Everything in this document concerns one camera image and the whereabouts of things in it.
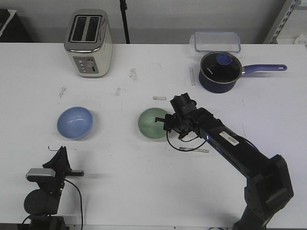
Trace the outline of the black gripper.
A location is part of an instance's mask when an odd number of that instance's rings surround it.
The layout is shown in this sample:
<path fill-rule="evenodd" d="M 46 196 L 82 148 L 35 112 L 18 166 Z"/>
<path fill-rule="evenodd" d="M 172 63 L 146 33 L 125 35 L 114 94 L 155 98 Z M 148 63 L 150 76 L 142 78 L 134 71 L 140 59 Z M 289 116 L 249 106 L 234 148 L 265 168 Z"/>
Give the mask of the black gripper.
<path fill-rule="evenodd" d="M 63 165 L 65 172 L 56 172 L 55 179 L 51 182 L 50 185 L 50 192 L 60 192 L 64 188 L 64 181 L 68 176 L 84 176 L 84 170 L 71 169 L 67 154 L 67 148 L 65 146 L 61 146 L 57 153 L 52 157 L 52 159 L 43 164 L 43 168 L 60 170 Z"/>
<path fill-rule="evenodd" d="M 165 118 L 156 117 L 155 122 L 164 123 L 164 131 L 176 131 L 176 132 L 188 132 L 189 131 L 189 120 L 179 114 L 166 114 Z"/>

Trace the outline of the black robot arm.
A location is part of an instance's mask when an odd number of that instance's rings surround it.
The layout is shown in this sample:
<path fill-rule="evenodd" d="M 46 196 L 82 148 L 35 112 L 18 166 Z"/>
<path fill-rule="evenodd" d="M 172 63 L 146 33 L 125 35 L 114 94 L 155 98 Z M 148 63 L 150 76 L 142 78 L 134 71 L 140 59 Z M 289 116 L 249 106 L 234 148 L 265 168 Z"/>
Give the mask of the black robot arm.
<path fill-rule="evenodd" d="M 82 177 L 83 170 L 73 170 L 67 149 L 61 146 L 53 158 L 41 168 L 31 168 L 26 179 L 35 182 L 38 189 L 30 192 L 24 200 L 24 209 L 29 214 L 29 230 L 68 230 L 64 217 L 58 216 L 59 202 L 65 182 L 75 186 L 66 177 Z"/>
<path fill-rule="evenodd" d="M 287 163 L 281 155 L 268 158 L 250 141 L 237 135 L 205 108 L 197 108 L 187 93 L 170 101 L 174 114 L 156 117 L 163 129 L 179 139 L 194 132 L 218 151 L 247 179 L 246 208 L 235 230 L 264 230 L 271 218 L 294 196 Z"/>

